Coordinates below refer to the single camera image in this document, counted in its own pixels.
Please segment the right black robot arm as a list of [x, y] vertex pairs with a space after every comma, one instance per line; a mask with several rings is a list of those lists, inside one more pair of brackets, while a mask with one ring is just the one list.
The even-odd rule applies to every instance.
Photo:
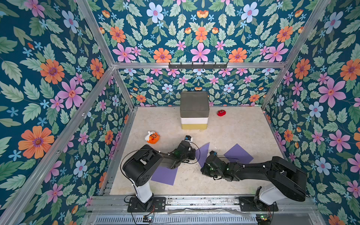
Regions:
[[253, 200], [257, 207], [270, 206], [285, 198], [297, 202], [306, 200], [307, 176], [305, 172], [281, 157], [273, 156], [270, 161], [254, 164], [227, 163], [212, 151], [206, 158], [201, 172], [215, 180], [227, 182], [243, 180], [270, 182], [267, 186], [257, 188]]

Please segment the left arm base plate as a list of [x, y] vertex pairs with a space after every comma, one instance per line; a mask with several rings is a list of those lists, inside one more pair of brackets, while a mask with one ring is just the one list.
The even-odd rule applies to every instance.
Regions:
[[166, 208], [165, 197], [151, 197], [146, 203], [141, 202], [137, 197], [131, 197], [127, 212], [164, 212]]

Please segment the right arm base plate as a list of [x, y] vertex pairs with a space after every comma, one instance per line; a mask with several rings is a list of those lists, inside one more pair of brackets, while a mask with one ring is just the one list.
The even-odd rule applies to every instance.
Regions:
[[276, 202], [267, 205], [256, 196], [240, 196], [238, 199], [242, 212], [278, 212]]

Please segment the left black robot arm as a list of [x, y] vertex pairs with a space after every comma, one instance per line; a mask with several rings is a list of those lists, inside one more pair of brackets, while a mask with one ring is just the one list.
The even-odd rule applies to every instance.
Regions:
[[148, 144], [132, 152], [133, 155], [122, 164], [121, 172], [132, 183], [138, 203], [152, 204], [154, 194], [149, 181], [159, 167], [174, 170], [196, 159], [196, 149], [191, 144], [191, 141], [183, 140], [169, 153], [157, 151]]

